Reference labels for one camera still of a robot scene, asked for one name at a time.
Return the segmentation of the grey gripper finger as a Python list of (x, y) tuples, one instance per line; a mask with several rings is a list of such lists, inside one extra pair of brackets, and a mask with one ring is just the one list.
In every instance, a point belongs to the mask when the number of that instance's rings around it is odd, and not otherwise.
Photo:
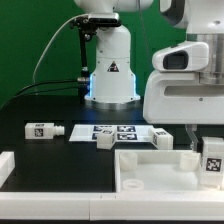
[(191, 140), (190, 147), (193, 152), (196, 152), (198, 150), (198, 143), (199, 143), (199, 140), (196, 136), (197, 125), (196, 124), (186, 124), (185, 130)]

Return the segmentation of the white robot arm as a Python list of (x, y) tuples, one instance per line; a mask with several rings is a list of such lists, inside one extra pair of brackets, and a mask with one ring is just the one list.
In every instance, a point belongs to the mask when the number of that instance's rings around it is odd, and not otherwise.
[(159, 14), (184, 29), (186, 39), (156, 49), (147, 80), (143, 117), (151, 124), (184, 124), (194, 146), (193, 127), (224, 123), (224, 0), (74, 0), (97, 32), (99, 64), (90, 75), (85, 100), (96, 105), (128, 104), (139, 96), (128, 65), (129, 31), (119, 12), (158, 2)]

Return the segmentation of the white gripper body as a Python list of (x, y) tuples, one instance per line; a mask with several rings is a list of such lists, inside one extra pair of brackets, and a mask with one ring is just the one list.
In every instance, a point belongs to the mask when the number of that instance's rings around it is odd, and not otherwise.
[(224, 124), (224, 85), (204, 84), (209, 45), (184, 41), (157, 51), (144, 95), (143, 117), (151, 124)]

